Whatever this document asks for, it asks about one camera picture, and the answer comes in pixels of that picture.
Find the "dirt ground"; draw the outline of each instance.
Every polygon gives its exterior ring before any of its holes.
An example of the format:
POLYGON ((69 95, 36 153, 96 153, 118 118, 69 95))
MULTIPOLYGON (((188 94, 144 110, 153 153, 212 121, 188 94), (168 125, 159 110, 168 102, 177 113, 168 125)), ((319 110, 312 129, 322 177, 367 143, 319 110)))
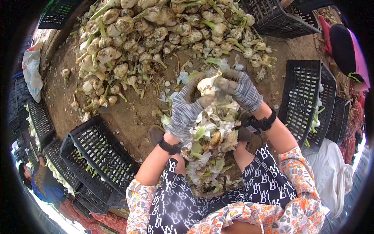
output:
MULTIPOLYGON (((296 39, 280 39, 274 37, 265 38, 267 45, 274 48, 274 52, 271 54, 272 57, 276 57, 277 61, 273 64, 273 69, 267 69, 267 74, 262 82, 256 83, 255 78, 258 69, 254 69, 249 60, 244 59, 242 54, 240 55, 240 62, 244 65, 244 70, 249 74, 253 83, 256 85, 259 93, 264 97, 264 101, 270 106, 274 107, 275 104, 281 105, 283 85, 285 82, 286 63, 287 60, 322 60, 330 68, 335 75, 337 80, 337 94, 340 90, 347 90, 349 88, 349 79, 345 77, 337 67, 331 58, 328 57, 326 51, 322 49, 324 45, 323 36, 319 35, 308 35, 299 37, 296 39)), ((77 37, 69 36, 67 41, 61 45, 61 47, 55 53, 55 56, 50 63, 50 67, 47 68, 48 72, 44 78, 44 89, 43 96, 46 102, 51 120, 55 126, 57 136, 63 140, 66 134, 81 124, 79 113, 71 109, 70 104, 73 101, 72 94, 75 93, 75 83, 78 82, 78 86, 83 85, 83 80, 79 79, 78 76, 78 65, 75 64, 75 53, 73 48, 79 43, 77 37), (65 68, 74 68, 68 82, 67 89, 64 90, 64 81, 61 77, 61 71, 65 68)), ((180 61, 180 65, 184 64, 188 58, 191 58, 192 54, 185 51, 177 51, 180 61)), ((228 55, 223 56, 227 58, 229 64, 232 66, 235 62, 236 51, 231 51, 228 55)), ((188 72, 192 70, 199 70, 203 63, 198 59, 191 59, 193 62, 193 68, 189 68, 188 72)), ((163 71, 162 74, 154 77, 155 81, 160 81, 162 76, 165 80, 171 81, 172 85, 176 82, 176 74, 179 73, 180 69, 177 66, 178 60, 174 56, 165 58, 168 69, 163 71)), ((160 85, 159 91, 163 91, 165 87, 160 85)), ((118 130, 118 134, 115 133, 115 137, 120 142, 124 143, 126 150, 136 159, 145 160, 147 155, 152 151, 153 147, 150 144, 148 138, 148 129, 154 125, 161 125, 159 118, 153 118, 151 113, 156 107, 162 110, 167 109, 167 106, 156 98, 157 86, 148 85, 146 90, 146 97, 140 99, 136 95, 135 91, 129 88, 127 91, 123 91, 126 95, 128 102, 125 103, 122 99, 117 101, 117 104, 108 108, 101 107, 99 110, 100 116, 107 123, 109 129, 112 132, 118 130)), ((77 95, 78 102, 81 107, 87 105, 86 99, 83 95, 77 95)), ((266 138, 263 135, 262 138, 255 136, 250 142, 248 151, 251 153, 255 152, 255 149, 260 147, 262 143, 266 143, 266 138)), ((227 157, 227 165, 234 163, 232 157, 227 157)), ((230 179, 234 180, 241 176, 238 167, 233 167, 226 172, 230 175, 230 179)))

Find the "black wristband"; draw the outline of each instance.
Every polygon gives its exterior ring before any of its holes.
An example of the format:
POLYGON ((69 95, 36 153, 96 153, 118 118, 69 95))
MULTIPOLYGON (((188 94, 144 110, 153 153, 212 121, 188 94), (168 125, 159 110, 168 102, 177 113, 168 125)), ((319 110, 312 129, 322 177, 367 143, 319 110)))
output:
POLYGON ((163 137, 159 141, 159 146, 161 147, 161 149, 168 152, 169 155, 174 155, 174 154, 178 154, 181 152, 181 143, 178 143, 176 145, 171 145, 167 143, 163 137))
POLYGON ((261 132, 269 130, 272 127, 277 117, 277 114, 272 108, 271 111, 272 114, 269 116, 268 119, 263 118, 261 120, 257 120, 254 116, 251 116, 248 120, 242 123, 242 126, 247 128, 250 132, 256 135, 260 135, 261 132))

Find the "gloved hand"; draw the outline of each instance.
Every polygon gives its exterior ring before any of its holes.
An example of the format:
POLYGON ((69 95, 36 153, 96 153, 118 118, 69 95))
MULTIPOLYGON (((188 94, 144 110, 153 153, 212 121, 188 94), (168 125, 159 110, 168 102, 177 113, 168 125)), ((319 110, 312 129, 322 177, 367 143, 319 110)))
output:
POLYGON ((217 78, 215 85, 222 91, 233 94, 234 100, 246 112, 255 112, 260 107, 263 97, 248 74, 228 69, 222 69, 221 72, 223 78, 217 78))
POLYGON ((191 103, 191 96, 197 90, 197 84, 206 77, 205 73, 197 74, 183 89, 174 97, 172 106, 171 122, 164 126, 165 131, 179 138, 181 142, 187 140, 190 129, 195 123, 197 116, 203 109, 209 106, 214 96, 205 95, 196 102, 191 103))

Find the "woman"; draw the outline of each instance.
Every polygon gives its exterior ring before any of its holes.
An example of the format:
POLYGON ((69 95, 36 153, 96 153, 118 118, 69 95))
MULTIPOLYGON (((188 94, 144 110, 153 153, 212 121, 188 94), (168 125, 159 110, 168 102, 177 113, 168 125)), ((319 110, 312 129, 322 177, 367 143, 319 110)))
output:
POLYGON ((150 129, 155 148, 127 188, 127 232, 318 233, 324 214, 312 170, 295 138, 263 102, 246 73, 222 72, 224 78, 216 85, 232 94, 247 113, 267 124, 262 129, 279 153, 280 169, 267 146, 253 155, 245 150, 248 134, 239 134, 234 158, 242 170, 244 188, 211 199, 193 197, 178 146, 188 138, 198 114, 213 100, 203 96, 191 103, 190 96, 203 78, 195 77, 175 97, 166 133, 150 129), (157 188, 162 173, 163 182, 157 188))
POLYGON ((335 24, 329 30, 332 56, 344 75, 354 81, 356 91, 370 88, 364 55, 354 33, 344 25, 335 24))
POLYGON ((18 172, 24 184, 42 201, 53 203, 64 197, 64 186, 53 178, 52 173, 45 167, 43 155, 39 156, 39 169, 31 173, 24 163, 18 166, 18 172))

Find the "white cloth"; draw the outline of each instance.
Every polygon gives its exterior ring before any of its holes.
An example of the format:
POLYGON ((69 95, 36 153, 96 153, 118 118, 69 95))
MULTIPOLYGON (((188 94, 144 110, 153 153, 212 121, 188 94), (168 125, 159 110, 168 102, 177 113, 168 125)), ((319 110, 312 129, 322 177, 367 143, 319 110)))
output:
POLYGON ((40 42, 27 49, 22 60, 22 70, 27 88, 37 103, 40 102, 40 90, 43 87, 42 77, 39 74, 40 50, 42 46, 43 42, 40 42))
POLYGON ((323 205, 335 217, 343 211, 344 195, 353 186, 353 169, 344 164, 343 156, 335 142, 324 139, 317 154, 305 157, 313 169, 317 191, 323 205))

